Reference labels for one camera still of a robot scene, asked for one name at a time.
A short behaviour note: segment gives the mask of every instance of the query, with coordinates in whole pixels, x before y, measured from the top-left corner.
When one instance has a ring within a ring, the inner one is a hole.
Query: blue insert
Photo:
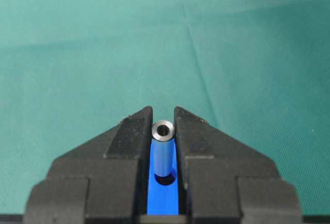
[[[177,177],[170,185],[159,184],[154,175],[153,143],[150,149],[149,185],[148,185],[148,215],[178,215],[179,199]],[[173,153],[173,169],[177,172],[176,147]]]

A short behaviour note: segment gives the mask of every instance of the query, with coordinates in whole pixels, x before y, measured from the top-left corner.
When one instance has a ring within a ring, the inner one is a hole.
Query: metal cylinder
[[[154,173],[159,182],[160,178],[169,177],[172,172],[174,150],[173,124],[166,120],[156,122],[152,127],[152,136]]]

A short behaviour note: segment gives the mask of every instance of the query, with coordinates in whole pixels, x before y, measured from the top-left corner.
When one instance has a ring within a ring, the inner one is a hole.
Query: green cloth
[[[0,212],[146,105],[273,158],[330,213],[330,0],[0,0]]]

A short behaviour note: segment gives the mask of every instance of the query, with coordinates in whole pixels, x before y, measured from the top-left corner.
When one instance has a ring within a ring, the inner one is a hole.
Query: tube opening
[[[170,132],[169,127],[166,125],[161,125],[157,128],[157,134],[160,136],[167,136]]]

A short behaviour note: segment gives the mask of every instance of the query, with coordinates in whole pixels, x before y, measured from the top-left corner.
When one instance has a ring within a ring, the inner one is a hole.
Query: black clamp
[[[147,216],[153,112],[145,107],[54,160],[31,191],[25,224],[299,224],[292,185],[274,162],[177,107],[179,216]]]

